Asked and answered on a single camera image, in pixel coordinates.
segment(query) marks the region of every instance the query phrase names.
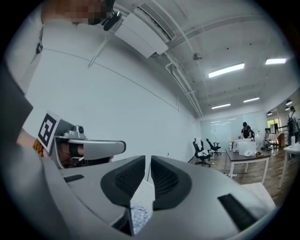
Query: office chair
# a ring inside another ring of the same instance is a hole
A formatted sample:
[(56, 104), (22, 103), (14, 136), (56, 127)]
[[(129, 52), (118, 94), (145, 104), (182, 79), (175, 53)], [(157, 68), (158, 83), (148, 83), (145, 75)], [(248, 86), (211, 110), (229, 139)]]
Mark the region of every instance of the office chair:
[(207, 141), (208, 144), (210, 145), (210, 149), (213, 150), (217, 156), (218, 156), (219, 154), (220, 154), (220, 155), (222, 154), (222, 153), (220, 153), (220, 152), (217, 152), (217, 150), (221, 148), (221, 147), (219, 147), (219, 144), (220, 144), (219, 142), (214, 142), (214, 145), (212, 145), (208, 138), (206, 138), (206, 141)]
[(205, 161), (206, 159), (208, 159), (208, 161), (210, 161), (210, 157), (211, 157), (210, 154), (205, 155), (205, 156), (198, 156), (198, 153), (199, 153), (199, 152), (202, 152), (202, 151), (204, 150), (202, 140), (201, 140), (201, 150), (199, 149), (198, 145), (196, 144), (196, 139), (195, 139), (195, 141), (193, 142), (193, 145), (194, 145), (194, 148), (195, 148), (195, 158), (201, 160), (201, 162), (196, 162), (195, 165), (201, 164), (202, 166), (208, 165), (208, 167), (210, 167), (210, 164), (208, 164), (208, 163)]

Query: ceiling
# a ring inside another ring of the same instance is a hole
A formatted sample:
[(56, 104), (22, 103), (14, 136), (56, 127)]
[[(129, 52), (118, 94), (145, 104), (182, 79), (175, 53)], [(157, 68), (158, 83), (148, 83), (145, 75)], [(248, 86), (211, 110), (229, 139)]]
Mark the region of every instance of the ceiling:
[[(122, 11), (132, 12), (147, 3), (176, 33), (168, 46), (186, 72), (202, 113), (230, 103), (241, 107), (244, 100), (260, 97), (263, 103), (276, 89), (298, 81), (293, 54), (281, 32), (251, 1), (242, 0), (157, 0), (186, 34), (191, 47), (171, 19), (151, 0), (116, 0)], [(193, 54), (199, 53), (198, 63)], [(265, 65), (267, 58), (287, 58), (282, 65)], [(245, 63), (245, 68), (209, 78), (222, 68)]]
[(272, 110), (272, 115), (268, 116), (268, 118), (273, 119), (276, 116), (285, 114), (285, 113), (289, 113), (289, 111), (286, 111), (285, 108), (286, 106), (286, 101), (287, 100), (291, 100), (292, 104), (288, 105), (288, 107), (291, 106), (296, 106), (298, 104), (300, 104), (300, 88), (297, 89), (289, 98), (285, 99), (281, 104), (279, 104), (278, 106), (276, 106), (273, 110)]

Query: air conditioner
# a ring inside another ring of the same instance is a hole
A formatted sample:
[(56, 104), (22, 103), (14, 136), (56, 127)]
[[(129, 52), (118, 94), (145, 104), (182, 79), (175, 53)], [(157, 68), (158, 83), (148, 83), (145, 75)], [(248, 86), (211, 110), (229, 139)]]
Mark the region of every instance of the air conditioner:
[(161, 55), (168, 50), (162, 35), (157, 34), (157, 30), (154, 31), (134, 13), (130, 13), (124, 18), (121, 26), (115, 32), (115, 36), (131, 45), (146, 58), (152, 55)]
[(154, 30), (165, 43), (172, 41), (176, 35), (163, 18), (150, 6), (143, 3), (134, 10), (134, 14)]

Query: table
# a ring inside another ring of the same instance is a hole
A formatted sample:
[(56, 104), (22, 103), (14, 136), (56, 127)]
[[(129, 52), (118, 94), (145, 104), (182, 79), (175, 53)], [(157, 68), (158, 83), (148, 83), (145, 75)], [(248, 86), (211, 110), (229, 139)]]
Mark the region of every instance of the table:
[(268, 170), (269, 157), (271, 156), (271, 153), (269, 151), (268, 152), (263, 151), (263, 153), (264, 153), (264, 156), (262, 156), (262, 157), (257, 157), (256, 155), (251, 156), (251, 157), (246, 157), (246, 156), (240, 155), (238, 152), (233, 152), (232, 150), (229, 151), (229, 149), (226, 149), (226, 159), (225, 159), (224, 171), (226, 170), (227, 158), (228, 157), (229, 157), (230, 162), (231, 162), (230, 172), (228, 174), (228, 176), (230, 178), (233, 177), (233, 169), (234, 169), (235, 164), (246, 164), (245, 173), (247, 173), (249, 163), (257, 163), (257, 162), (266, 161), (266, 165), (265, 165), (263, 176), (262, 176), (262, 184), (263, 184), (264, 180), (266, 178), (267, 170)]
[(283, 183), (283, 178), (285, 176), (286, 165), (287, 165), (289, 153), (292, 153), (295, 155), (300, 155), (300, 142), (295, 143), (295, 146), (293, 148), (292, 148), (292, 146), (288, 146), (286, 148), (283, 148), (283, 150), (285, 151), (285, 164), (283, 166), (282, 176), (281, 176), (281, 180), (280, 180), (278, 188), (281, 188), (282, 183)]
[(208, 154), (211, 155), (211, 159), (214, 160), (215, 159), (215, 151), (212, 149), (208, 149), (207, 151), (208, 151)]

